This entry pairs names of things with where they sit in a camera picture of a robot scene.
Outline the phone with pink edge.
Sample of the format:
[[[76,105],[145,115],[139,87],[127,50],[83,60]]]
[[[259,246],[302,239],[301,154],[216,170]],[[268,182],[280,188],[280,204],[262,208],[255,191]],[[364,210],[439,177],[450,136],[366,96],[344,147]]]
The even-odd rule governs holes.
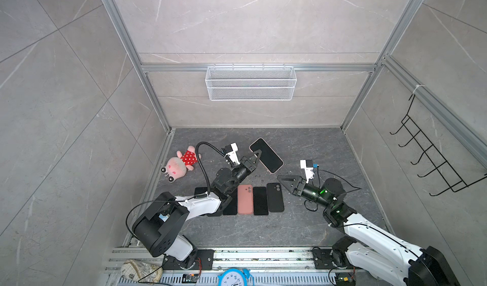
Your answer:
[[[263,138],[258,138],[249,148],[252,152],[260,151],[260,161],[271,174],[276,173],[284,165],[283,160]]]

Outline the pink phone case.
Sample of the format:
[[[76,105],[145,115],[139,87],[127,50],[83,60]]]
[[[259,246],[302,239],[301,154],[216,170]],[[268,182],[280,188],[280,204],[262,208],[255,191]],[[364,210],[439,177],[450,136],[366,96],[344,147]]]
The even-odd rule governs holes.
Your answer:
[[[251,215],[254,213],[253,189],[250,184],[241,184],[237,189],[237,212],[240,215]]]

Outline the long black phone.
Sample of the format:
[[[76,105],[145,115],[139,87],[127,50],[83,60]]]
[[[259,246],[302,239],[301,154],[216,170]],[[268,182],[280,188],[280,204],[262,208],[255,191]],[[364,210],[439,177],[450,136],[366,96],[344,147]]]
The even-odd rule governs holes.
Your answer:
[[[238,213],[238,201],[233,199],[223,210],[223,216],[234,216]]]

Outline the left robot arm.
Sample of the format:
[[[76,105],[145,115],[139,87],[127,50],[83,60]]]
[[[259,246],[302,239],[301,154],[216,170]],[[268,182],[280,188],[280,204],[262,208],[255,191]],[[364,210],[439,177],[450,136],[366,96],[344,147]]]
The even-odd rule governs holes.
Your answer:
[[[238,186],[258,165],[261,150],[242,157],[233,169],[222,168],[209,187],[209,192],[191,197],[175,197],[161,193],[137,218],[129,232],[140,241],[152,257],[167,255],[181,263],[193,263],[197,248],[180,235],[186,221],[207,214],[222,213],[234,199]]]

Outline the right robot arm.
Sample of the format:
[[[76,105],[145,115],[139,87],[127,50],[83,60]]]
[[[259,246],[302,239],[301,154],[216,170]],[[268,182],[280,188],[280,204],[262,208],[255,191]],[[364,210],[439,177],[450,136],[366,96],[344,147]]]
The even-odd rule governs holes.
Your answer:
[[[294,196],[322,206],[328,224],[343,232],[344,237],[332,247],[337,267],[359,267],[391,285],[459,285],[439,250],[402,240],[348,206],[338,179],[326,179],[320,188],[297,175],[279,175],[277,179]]]

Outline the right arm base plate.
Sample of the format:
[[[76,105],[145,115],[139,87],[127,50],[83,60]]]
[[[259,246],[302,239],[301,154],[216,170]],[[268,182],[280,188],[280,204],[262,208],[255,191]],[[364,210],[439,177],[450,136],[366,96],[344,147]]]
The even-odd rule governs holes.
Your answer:
[[[311,253],[315,268],[318,270],[329,270],[332,268],[342,270],[352,270],[353,268],[361,269],[350,263],[343,248],[313,247]]]

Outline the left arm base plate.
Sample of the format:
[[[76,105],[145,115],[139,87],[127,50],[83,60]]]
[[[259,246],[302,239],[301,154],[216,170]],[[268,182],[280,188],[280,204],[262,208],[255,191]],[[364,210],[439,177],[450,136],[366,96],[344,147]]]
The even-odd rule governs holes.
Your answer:
[[[164,270],[211,270],[213,261],[214,250],[197,249],[183,261],[179,261],[172,256],[166,256],[162,268]]]

